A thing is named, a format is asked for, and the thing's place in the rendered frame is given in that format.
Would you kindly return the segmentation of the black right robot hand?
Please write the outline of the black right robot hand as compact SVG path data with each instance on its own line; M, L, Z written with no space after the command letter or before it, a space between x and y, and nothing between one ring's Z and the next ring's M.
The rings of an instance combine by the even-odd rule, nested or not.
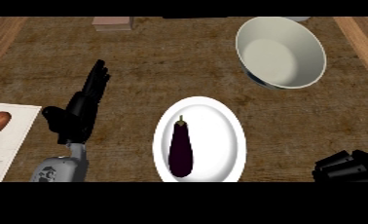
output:
M317 182L368 182L368 153L340 151L315 163Z

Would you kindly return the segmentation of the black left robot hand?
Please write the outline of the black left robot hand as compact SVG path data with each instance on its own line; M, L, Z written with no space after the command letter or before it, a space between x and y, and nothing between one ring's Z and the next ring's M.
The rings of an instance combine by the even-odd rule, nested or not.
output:
M110 81L105 61L98 60L82 90L74 94L66 109L48 106L43 111L49 129L60 134L58 143L86 143L95 126L100 102Z

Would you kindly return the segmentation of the white oval plate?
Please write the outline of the white oval plate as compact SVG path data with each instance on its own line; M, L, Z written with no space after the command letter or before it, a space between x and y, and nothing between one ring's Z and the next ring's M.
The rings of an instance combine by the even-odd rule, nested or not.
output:
M184 120L193 148L194 165L187 177L170 172L169 154L175 123ZM228 106L206 96L179 100L157 124L153 156L165 182L238 182L246 165L246 135Z

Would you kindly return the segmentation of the cream white bowl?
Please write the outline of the cream white bowl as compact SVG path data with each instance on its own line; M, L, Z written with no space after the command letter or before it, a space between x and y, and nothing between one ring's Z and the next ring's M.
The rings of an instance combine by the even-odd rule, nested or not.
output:
M272 90L312 86L327 70L327 53L311 30L283 17L256 17L237 32L237 55L250 79Z

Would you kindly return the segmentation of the white cutting board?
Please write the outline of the white cutting board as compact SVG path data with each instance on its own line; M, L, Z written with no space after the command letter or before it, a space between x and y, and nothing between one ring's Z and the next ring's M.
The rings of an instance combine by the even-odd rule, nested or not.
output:
M0 182L27 139L40 109L42 107L34 105L0 103L0 113L11 114L8 121L0 120Z

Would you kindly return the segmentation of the orange-brown vegetable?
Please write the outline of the orange-brown vegetable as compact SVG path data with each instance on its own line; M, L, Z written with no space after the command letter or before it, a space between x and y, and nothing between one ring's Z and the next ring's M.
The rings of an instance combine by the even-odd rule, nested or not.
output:
M12 120L12 114L9 112L0 112L0 131L6 128L9 122Z

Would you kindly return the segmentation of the brown woven placemat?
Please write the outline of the brown woven placemat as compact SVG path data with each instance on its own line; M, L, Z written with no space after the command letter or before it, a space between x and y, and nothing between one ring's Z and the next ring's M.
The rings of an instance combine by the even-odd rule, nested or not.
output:
M66 106L98 60L111 80L88 141L89 181L156 181L153 136L162 115L204 95L237 114L247 140L246 181L308 181L315 162L368 151L368 70L336 21L305 27L329 68L303 90L261 87L240 68L241 18L138 18L134 29L100 32L89 18L0 19L0 102Z

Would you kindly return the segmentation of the dark purple eggplant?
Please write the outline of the dark purple eggplant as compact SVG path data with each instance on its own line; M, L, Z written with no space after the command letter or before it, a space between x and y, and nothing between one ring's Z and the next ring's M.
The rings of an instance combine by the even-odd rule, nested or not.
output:
M188 135L188 124L184 118L175 123L175 132L169 153L170 172L175 177L187 177L193 171L193 149Z

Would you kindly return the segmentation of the pale pink block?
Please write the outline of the pale pink block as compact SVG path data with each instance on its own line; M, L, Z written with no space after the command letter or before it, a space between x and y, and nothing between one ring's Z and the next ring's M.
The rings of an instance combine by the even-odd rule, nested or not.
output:
M98 31L132 30L134 17L95 17L92 25Z

